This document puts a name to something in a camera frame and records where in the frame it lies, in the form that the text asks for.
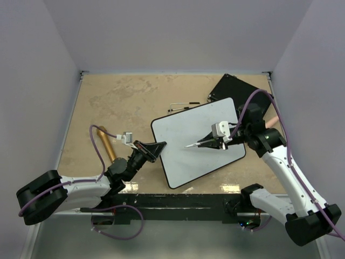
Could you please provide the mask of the white green whiteboard marker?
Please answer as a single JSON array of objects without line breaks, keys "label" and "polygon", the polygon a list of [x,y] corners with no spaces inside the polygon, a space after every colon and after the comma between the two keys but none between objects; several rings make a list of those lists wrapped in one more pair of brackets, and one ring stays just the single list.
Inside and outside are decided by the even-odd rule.
[{"label": "white green whiteboard marker", "polygon": [[201,144],[200,142],[197,142],[197,143],[194,143],[194,144],[189,144],[189,145],[185,146],[185,148],[197,147],[197,146],[199,146],[200,144]]}]

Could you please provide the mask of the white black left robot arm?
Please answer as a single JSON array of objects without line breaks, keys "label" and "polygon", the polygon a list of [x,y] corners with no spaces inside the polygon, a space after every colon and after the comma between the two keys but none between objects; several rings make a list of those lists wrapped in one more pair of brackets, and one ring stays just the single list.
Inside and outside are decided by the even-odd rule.
[{"label": "white black left robot arm", "polygon": [[136,140],[128,159],[115,159],[103,175],[91,178],[47,171],[17,191],[19,216],[30,226],[65,210],[90,208],[105,212],[112,205],[111,198],[125,188],[146,162],[154,163],[166,145],[165,141],[146,144]]}]

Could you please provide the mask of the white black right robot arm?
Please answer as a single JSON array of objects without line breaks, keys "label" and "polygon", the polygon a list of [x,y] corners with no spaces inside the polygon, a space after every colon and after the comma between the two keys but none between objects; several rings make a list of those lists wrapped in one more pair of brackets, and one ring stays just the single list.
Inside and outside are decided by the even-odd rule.
[{"label": "white black right robot arm", "polygon": [[255,183],[241,190],[239,206],[246,211],[263,210],[285,226],[290,239],[304,246],[324,235],[332,235],[341,216],[336,205],[330,205],[311,186],[300,168],[293,163],[288,144],[275,128],[267,128],[256,104],[240,107],[237,124],[221,121],[197,141],[197,147],[227,150],[231,145],[246,143],[262,158],[287,192],[290,202],[268,192]]}]

